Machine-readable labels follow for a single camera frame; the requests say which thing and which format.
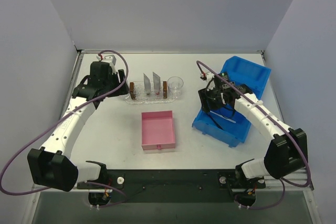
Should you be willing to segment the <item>brown wooden holder block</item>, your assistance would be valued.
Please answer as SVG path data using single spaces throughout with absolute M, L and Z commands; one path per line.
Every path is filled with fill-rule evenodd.
M 135 92 L 135 84 L 134 82 L 130 82 L 129 85 L 129 94 L 132 100 L 136 99 L 136 92 Z
M 163 98 L 166 99 L 167 98 L 167 94 L 168 94 L 168 88 L 167 88 L 167 82 L 163 81 Z

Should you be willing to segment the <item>black-capped toothpaste tube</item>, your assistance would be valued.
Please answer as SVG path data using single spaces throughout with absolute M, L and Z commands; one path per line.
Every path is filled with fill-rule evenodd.
M 143 82 L 144 82 L 144 93 L 147 95 L 151 94 L 151 82 L 149 77 L 144 73 L 143 74 Z

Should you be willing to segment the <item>red-capped toothpaste tube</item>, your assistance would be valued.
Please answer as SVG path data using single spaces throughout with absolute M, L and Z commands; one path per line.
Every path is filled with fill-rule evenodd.
M 155 94 L 159 95 L 161 92 L 161 77 L 155 72 L 153 72 L 153 84 Z

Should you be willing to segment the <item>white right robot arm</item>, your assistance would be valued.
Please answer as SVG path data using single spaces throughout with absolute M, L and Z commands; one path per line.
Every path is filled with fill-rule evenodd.
M 283 178 L 305 168 L 308 160 L 307 136 L 274 116 L 246 84 L 236 85 L 227 73 L 201 73 L 205 88 L 198 91 L 205 113 L 228 108 L 246 118 L 269 144 L 263 158 L 236 166 L 236 176 L 243 180 L 271 176 Z

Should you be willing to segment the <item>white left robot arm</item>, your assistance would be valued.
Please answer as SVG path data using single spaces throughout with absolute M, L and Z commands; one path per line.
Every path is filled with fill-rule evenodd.
M 89 74 L 74 88 L 64 113 L 66 119 L 56 126 L 39 149 L 29 151 L 27 160 L 35 184 L 62 191 L 70 191 L 75 184 L 85 181 L 96 188 L 106 185 L 108 175 L 103 163 L 74 164 L 70 158 L 81 130 L 101 103 L 97 97 L 105 93 L 116 97 L 128 92 L 125 73 L 122 69 L 116 70 L 115 62 L 115 57 L 109 55 L 91 63 Z

